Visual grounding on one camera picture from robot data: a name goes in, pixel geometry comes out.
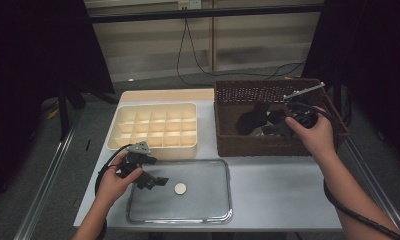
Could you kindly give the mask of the black curtain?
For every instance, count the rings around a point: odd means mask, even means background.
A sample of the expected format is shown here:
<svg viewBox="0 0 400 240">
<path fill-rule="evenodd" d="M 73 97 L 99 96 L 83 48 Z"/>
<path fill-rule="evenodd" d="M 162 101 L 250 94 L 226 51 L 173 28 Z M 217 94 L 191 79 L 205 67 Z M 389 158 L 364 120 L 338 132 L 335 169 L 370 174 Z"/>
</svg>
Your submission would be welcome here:
<svg viewBox="0 0 400 240">
<path fill-rule="evenodd" d="M 84 0 L 0 0 L 0 192 L 20 167 L 52 97 L 113 93 Z"/>
<path fill-rule="evenodd" d="M 302 76 L 347 86 L 400 155 L 400 0 L 324 0 Z"/>
</svg>

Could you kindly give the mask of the cream divided organizer box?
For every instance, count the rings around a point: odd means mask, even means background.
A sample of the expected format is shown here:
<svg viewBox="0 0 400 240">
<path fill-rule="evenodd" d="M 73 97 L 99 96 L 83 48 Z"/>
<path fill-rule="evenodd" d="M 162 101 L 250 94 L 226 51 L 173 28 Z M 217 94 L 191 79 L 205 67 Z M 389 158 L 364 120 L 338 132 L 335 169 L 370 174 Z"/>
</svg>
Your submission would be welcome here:
<svg viewBox="0 0 400 240">
<path fill-rule="evenodd" d="M 197 105 L 166 103 L 122 106 L 117 109 L 107 137 L 116 151 L 145 141 L 159 160 L 193 159 L 198 142 Z"/>
</svg>

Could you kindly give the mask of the person's left hand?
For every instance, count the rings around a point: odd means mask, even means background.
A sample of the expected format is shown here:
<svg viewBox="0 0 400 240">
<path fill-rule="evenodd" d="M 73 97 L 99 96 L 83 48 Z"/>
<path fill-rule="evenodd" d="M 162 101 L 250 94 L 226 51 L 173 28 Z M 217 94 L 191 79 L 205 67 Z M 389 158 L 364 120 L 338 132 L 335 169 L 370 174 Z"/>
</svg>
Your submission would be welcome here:
<svg viewBox="0 0 400 240">
<path fill-rule="evenodd" d="M 117 175 L 118 164 L 123 160 L 126 153 L 118 154 L 105 170 L 100 182 L 95 201 L 104 206 L 111 207 L 126 191 L 130 183 L 134 182 L 143 172 L 141 168 L 136 168 L 125 178 Z"/>
</svg>

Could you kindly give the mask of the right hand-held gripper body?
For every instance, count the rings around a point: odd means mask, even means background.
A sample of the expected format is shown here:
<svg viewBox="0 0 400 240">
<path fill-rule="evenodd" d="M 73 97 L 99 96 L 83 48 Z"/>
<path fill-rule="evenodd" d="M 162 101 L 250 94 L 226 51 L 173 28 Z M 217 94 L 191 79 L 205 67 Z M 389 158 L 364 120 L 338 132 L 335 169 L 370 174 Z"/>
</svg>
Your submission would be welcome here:
<svg viewBox="0 0 400 240">
<path fill-rule="evenodd" d="M 305 128 L 312 128 L 318 121 L 318 110 L 309 104 L 305 94 L 323 88 L 324 82 L 305 88 L 303 90 L 294 90 L 291 94 L 283 96 L 283 102 L 293 113 L 293 118 Z"/>
</svg>

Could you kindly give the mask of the metal tray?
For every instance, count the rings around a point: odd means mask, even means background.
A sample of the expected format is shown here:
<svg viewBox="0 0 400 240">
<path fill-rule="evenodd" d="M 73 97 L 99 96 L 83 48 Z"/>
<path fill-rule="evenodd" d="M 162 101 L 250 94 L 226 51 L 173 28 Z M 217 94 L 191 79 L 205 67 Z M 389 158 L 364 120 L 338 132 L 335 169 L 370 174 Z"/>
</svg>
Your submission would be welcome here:
<svg viewBox="0 0 400 240">
<path fill-rule="evenodd" d="M 168 182 L 151 190 L 132 188 L 127 204 L 129 222 L 223 223 L 231 217 L 230 175 L 224 160 L 162 161 L 144 170 L 168 178 Z M 178 183 L 187 186 L 182 195 L 174 191 Z"/>
</svg>

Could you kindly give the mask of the black horizontal bar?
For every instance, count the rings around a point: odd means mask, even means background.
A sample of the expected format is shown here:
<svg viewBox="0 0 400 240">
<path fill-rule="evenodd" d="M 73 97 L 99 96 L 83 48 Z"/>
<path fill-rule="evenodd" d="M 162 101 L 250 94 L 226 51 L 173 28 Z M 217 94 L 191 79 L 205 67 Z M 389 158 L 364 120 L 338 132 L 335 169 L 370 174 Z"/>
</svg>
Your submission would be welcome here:
<svg viewBox="0 0 400 240">
<path fill-rule="evenodd" d="M 138 21 L 207 18 L 207 17 L 295 14 L 295 13 L 321 12 L 323 9 L 324 9 L 324 4 L 304 4 L 304 5 L 281 5 L 281 6 L 265 6 L 265 7 L 245 7 L 245 8 L 175 10 L 175 11 L 125 13 L 125 14 L 101 14 L 101 15 L 91 15 L 89 17 L 89 22 L 93 24 L 99 24 L 99 23 L 138 22 Z"/>
</svg>

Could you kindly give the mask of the black stand leg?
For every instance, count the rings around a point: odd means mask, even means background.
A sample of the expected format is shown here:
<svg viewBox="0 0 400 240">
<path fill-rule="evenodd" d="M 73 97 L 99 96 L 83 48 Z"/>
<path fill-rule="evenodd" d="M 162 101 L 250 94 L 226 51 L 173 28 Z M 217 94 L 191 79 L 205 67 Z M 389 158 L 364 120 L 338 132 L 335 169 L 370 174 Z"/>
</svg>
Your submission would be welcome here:
<svg viewBox="0 0 400 240">
<path fill-rule="evenodd" d="M 113 98 L 87 84 L 81 82 L 60 83 L 58 87 L 58 110 L 61 124 L 61 141 L 63 141 L 70 133 L 71 127 L 67 110 L 67 102 L 70 102 L 74 109 L 83 109 L 86 106 L 86 102 L 82 96 L 82 93 L 89 93 L 110 104 L 118 103 L 116 98 Z"/>
</svg>

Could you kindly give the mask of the metal floor rail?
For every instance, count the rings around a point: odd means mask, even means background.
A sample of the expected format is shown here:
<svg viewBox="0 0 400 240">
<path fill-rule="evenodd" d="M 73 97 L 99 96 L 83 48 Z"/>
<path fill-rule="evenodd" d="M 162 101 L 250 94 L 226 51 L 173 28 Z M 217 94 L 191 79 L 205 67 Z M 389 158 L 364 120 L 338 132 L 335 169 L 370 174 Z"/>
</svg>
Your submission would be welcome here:
<svg viewBox="0 0 400 240">
<path fill-rule="evenodd" d="M 82 111 L 78 111 L 75 114 L 74 119 L 71 121 L 70 129 L 59 142 L 37 194 L 32 201 L 29 210 L 25 214 L 25 217 L 23 218 L 23 221 L 21 222 L 13 240 L 31 240 L 42 211 L 45 207 L 46 201 L 51 193 L 55 179 L 72 143 L 75 128 L 80 121 L 81 115 Z"/>
<path fill-rule="evenodd" d="M 384 192 L 353 139 L 348 137 L 342 146 L 348 151 L 352 164 L 366 191 L 400 230 L 400 213 L 398 209 Z"/>
</svg>

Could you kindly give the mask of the person's right hand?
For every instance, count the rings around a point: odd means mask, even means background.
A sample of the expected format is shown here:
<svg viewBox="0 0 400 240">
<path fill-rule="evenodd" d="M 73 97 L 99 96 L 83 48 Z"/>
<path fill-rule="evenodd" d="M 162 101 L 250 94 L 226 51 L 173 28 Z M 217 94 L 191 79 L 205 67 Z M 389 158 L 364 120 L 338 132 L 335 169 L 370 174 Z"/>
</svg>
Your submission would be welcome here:
<svg viewBox="0 0 400 240">
<path fill-rule="evenodd" d="M 292 117 L 286 117 L 286 124 L 300 137 L 303 145 L 319 165 L 337 158 L 334 147 L 331 122 L 321 113 L 317 113 L 317 122 L 312 128 L 305 128 Z"/>
</svg>

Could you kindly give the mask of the black sock pair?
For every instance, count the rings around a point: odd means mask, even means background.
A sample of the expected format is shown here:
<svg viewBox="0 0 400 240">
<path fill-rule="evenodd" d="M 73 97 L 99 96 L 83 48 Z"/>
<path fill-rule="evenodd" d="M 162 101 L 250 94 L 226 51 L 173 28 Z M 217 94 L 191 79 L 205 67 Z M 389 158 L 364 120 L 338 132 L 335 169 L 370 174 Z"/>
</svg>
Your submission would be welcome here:
<svg viewBox="0 0 400 240">
<path fill-rule="evenodd" d="M 255 135 L 255 130 L 262 128 L 266 125 L 277 125 L 272 124 L 268 121 L 268 114 L 270 110 L 270 103 L 257 102 L 251 111 L 243 113 L 236 123 L 236 129 L 241 135 Z"/>
</svg>

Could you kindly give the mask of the white wall socket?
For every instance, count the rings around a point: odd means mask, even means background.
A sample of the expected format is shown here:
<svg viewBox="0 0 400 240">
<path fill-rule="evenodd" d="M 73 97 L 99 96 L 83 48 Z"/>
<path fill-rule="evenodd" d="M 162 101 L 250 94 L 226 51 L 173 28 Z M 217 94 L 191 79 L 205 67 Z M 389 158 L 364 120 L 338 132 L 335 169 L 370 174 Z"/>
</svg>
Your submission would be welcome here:
<svg viewBox="0 0 400 240">
<path fill-rule="evenodd" d="M 178 0 L 179 10 L 197 10 L 202 8 L 201 0 Z"/>
</svg>

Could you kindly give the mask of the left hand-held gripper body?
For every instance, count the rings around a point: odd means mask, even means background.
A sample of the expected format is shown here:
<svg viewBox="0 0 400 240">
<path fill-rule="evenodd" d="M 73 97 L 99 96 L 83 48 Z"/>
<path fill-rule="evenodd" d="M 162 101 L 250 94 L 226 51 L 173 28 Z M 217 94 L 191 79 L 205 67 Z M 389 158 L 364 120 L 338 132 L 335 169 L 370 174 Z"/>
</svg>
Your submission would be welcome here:
<svg viewBox="0 0 400 240">
<path fill-rule="evenodd" d="M 127 177 L 143 164 L 154 165 L 157 162 L 157 159 L 150 155 L 151 150 L 146 141 L 125 145 L 123 149 L 126 155 L 118 164 L 118 176 L 121 178 Z"/>
</svg>

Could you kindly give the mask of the brown woven basket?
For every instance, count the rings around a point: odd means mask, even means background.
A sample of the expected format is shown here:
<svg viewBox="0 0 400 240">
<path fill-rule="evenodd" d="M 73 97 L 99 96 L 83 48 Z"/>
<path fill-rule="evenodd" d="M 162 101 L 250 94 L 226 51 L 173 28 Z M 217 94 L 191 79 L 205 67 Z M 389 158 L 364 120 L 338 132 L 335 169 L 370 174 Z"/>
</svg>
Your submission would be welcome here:
<svg viewBox="0 0 400 240">
<path fill-rule="evenodd" d="M 309 152 L 292 131 L 291 138 L 279 135 L 241 135 L 236 129 L 239 117 L 253 109 L 257 102 L 270 103 L 270 110 L 282 109 L 286 117 L 293 113 L 283 102 L 283 96 L 294 90 L 317 85 L 317 79 L 296 80 L 219 80 L 214 85 L 214 110 L 218 155 L 234 156 L 307 156 Z M 324 87 L 305 94 L 314 108 L 325 110 L 333 124 L 335 143 L 348 137 L 348 129 L 334 108 Z"/>
</svg>

